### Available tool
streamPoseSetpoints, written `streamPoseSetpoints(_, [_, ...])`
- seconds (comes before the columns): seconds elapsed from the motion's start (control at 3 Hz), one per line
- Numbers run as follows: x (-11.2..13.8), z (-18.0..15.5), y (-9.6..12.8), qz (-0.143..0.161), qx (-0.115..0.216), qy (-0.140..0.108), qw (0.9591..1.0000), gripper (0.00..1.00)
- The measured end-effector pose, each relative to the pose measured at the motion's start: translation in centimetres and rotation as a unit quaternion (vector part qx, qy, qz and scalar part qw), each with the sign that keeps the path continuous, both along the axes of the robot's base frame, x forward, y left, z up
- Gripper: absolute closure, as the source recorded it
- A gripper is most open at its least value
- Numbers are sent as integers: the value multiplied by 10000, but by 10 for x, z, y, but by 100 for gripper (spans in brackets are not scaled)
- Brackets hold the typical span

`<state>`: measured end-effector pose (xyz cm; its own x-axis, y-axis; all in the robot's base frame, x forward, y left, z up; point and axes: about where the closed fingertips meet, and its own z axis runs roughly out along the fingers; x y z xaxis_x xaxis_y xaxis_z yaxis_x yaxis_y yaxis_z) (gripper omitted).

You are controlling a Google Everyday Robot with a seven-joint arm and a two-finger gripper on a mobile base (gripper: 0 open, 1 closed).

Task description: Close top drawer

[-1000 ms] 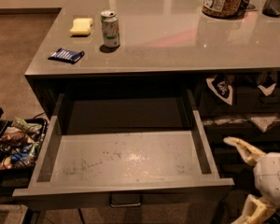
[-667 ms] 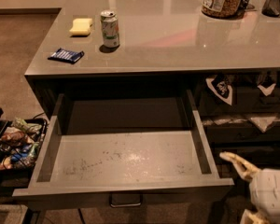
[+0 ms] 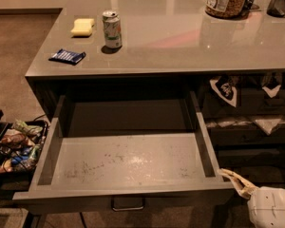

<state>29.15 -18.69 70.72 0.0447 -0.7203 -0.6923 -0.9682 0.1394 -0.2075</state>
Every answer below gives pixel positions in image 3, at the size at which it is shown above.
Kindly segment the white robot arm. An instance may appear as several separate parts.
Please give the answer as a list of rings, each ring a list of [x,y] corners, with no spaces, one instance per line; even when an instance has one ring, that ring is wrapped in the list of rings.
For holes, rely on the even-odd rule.
[[[218,173],[230,180],[237,193],[247,199],[249,219],[256,228],[285,228],[285,189],[258,187],[238,173],[220,168]]]

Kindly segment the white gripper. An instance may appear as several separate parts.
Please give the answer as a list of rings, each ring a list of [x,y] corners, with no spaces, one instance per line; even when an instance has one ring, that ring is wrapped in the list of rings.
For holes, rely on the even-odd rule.
[[[230,180],[237,193],[247,199],[250,221],[256,228],[285,228],[285,189],[260,187],[238,173],[220,168],[218,173]]]

